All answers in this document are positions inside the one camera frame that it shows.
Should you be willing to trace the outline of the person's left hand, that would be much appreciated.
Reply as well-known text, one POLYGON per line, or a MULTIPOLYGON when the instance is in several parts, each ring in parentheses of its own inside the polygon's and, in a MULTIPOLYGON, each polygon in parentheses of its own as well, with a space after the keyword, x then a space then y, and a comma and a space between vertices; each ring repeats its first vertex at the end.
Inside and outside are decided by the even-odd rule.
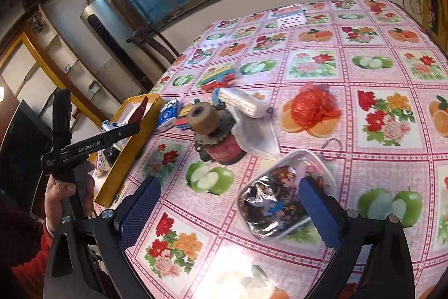
MULTIPOLYGON (((87 191, 83 199, 83 209, 87 215, 91 215, 94 211, 94 187, 95 180, 89 174, 86 182, 87 191)), ((46 185, 44 210, 46 214, 46 230, 51 237, 57 231, 59 222, 64 215, 62 201, 73 196, 76 192, 75 184, 62 182, 56 180, 52 175, 49 176, 46 185)))

